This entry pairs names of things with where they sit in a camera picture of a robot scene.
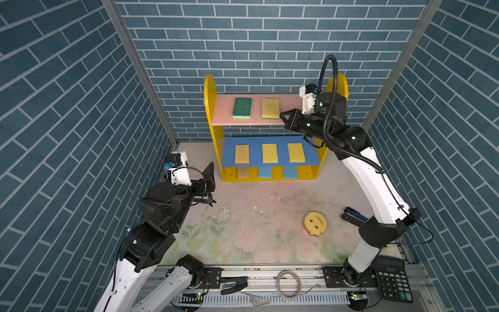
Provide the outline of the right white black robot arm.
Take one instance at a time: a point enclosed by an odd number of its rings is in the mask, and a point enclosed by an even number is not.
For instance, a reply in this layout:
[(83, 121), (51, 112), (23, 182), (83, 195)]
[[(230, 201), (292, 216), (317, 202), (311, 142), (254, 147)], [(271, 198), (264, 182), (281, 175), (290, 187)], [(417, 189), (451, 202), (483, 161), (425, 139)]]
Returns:
[(373, 216), (359, 227), (360, 239), (344, 262), (342, 275), (349, 286), (364, 276), (382, 248), (399, 239), (418, 221), (421, 212), (399, 195), (385, 171), (366, 131), (346, 123), (347, 99), (337, 92), (319, 92), (315, 85), (300, 90), (301, 109), (280, 114), (285, 128), (301, 133), (304, 140), (321, 140), (353, 174), (365, 193)]

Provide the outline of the green handled cutting pliers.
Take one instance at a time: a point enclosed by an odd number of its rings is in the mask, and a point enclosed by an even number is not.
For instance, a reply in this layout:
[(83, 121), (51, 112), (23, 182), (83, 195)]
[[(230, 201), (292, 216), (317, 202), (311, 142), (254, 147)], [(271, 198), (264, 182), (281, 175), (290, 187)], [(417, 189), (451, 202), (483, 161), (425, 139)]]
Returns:
[(211, 207), (213, 206), (213, 204), (216, 203), (212, 194), (209, 194), (206, 198), (204, 198), (204, 197), (194, 198), (193, 202), (195, 202), (196, 204), (198, 204), (198, 203), (207, 204), (207, 205), (210, 205)]

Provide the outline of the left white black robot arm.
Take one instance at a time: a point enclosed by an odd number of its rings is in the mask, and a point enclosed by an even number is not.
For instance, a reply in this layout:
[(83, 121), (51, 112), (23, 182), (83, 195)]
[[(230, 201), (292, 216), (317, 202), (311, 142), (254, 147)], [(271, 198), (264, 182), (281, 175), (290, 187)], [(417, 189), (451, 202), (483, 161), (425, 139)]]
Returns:
[(166, 178), (150, 187), (139, 200), (143, 219), (127, 232), (96, 311), (162, 311), (184, 290), (201, 282), (204, 264), (186, 255), (178, 260), (165, 281), (144, 299), (137, 299), (175, 243), (175, 234), (180, 232), (191, 207), (208, 200), (216, 189), (214, 163), (200, 172), (199, 179), (191, 179), (189, 172), (193, 168), (181, 154), (170, 154), (166, 159)]

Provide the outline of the blue sponge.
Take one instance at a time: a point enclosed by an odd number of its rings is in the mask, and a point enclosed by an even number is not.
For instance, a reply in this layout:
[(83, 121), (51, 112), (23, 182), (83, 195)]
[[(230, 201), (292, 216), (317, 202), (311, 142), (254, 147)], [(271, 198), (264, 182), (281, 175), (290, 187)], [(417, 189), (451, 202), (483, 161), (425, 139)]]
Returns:
[(258, 168), (258, 177), (260, 179), (272, 179), (272, 167), (262, 166)]
[(284, 179), (298, 179), (298, 168), (296, 166), (284, 166), (283, 167), (283, 178)]

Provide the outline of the pale yellow orange-backed sponge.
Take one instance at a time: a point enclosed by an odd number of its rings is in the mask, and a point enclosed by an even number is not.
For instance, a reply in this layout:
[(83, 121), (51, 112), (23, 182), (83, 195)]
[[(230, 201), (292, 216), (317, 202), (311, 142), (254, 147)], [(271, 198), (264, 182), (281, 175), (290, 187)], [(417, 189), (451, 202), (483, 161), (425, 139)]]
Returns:
[(251, 178), (251, 168), (250, 167), (238, 167), (237, 168), (237, 179), (250, 179)]

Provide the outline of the yellow smiley face sponge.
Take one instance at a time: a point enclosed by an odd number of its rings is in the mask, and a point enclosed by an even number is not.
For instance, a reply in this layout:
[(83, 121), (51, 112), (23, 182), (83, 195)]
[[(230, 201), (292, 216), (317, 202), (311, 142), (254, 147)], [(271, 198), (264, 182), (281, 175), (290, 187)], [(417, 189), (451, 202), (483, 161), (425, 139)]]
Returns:
[(327, 230), (327, 220), (323, 214), (310, 211), (304, 218), (304, 228), (310, 236), (319, 237)]

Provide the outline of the bright yellow sponge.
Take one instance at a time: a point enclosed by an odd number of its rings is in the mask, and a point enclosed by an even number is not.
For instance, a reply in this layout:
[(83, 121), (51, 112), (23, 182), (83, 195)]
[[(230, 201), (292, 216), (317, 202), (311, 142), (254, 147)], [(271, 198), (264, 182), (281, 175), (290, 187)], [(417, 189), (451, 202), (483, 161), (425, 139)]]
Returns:
[(266, 164), (279, 162), (277, 144), (262, 144), (262, 162)]
[(288, 143), (288, 157), (291, 163), (304, 163), (306, 161), (302, 143)]

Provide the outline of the aluminium front rail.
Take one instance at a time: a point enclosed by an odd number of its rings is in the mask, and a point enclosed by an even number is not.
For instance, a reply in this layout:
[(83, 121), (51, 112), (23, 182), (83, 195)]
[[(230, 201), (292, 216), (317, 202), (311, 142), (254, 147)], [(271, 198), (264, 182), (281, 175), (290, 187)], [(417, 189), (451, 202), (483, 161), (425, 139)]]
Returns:
[[(174, 266), (159, 266), (137, 299), (165, 281)], [(362, 286), (348, 287), (329, 265), (208, 265), (201, 282), (175, 297), (162, 311), (441, 311), (420, 265), (406, 267), (413, 303), (381, 299), (376, 274)], [(247, 276), (248, 287), (221, 295), (221, 278)]]

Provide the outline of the yellow shelf with coloured boards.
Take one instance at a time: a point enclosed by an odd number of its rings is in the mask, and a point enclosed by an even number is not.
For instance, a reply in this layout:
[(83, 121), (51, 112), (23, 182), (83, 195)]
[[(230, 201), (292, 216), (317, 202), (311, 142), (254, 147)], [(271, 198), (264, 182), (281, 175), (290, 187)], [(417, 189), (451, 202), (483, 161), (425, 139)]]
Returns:
[[(328, 154), (327, 148), (319, 148), (320, 141), (315, 139), (314, 146), (306, 143), (299, 133), (284, 129), (282, 120), (265, 120), (261, 118), (262, 99), (264, 94), (250, 94), (252, 114), (250, 119), (234, 119), (233, 106), (237, 94), (219, 94), (213, 75), (205, 77), (204, 103), (214, 151), (224, 182), (257, 182), (257, 181), (291, 181), (316, 180)], [(306, 161), (291, 163), (288, 157), (288, 143), (302, 143)], [(235, 146), (247, 144), (250, 147), (248, 165), (235, 164)], [(262, 144), (277, 144), (279, 162), (266, 164), (262, 162)], [(272, 179), (260, 179), (258, 168), (272, 167)], [(283, 167), (296, 166), (298, 179), (284, 179)], [(250, 179), (237, 179), (238, 167), (250, 167)]]

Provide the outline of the black desk calculator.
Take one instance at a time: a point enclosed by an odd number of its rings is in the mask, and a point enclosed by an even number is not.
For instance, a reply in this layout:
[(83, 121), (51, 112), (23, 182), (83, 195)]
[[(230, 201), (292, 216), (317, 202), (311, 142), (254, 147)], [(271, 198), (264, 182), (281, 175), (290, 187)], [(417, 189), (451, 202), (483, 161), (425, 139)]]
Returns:
[(373, 265), (381, 299), (413, 303), (413, 294), (405, 271), (404, 260), (396, 257), (378, 256)]

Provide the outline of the green scouring pad sponge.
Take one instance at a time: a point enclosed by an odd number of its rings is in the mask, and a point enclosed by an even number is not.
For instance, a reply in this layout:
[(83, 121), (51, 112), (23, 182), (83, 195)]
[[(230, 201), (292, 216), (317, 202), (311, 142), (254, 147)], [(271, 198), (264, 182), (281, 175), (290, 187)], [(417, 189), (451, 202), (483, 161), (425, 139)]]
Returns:
[(250, 119), (252, 114), (252, 99), (237, 97), (234, 102), (232, 117), (234, 119)]

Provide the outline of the black stapler on rail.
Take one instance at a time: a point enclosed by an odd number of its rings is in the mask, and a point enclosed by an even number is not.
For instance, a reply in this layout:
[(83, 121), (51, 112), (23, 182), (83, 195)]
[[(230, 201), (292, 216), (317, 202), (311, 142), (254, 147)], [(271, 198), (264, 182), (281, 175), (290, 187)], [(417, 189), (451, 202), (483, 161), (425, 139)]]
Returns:
[(229, 295), (248, 287), (248, 277), (239, 276), (231, 278), (221, 278), (220, 284), (222, 286), (221, 295)]

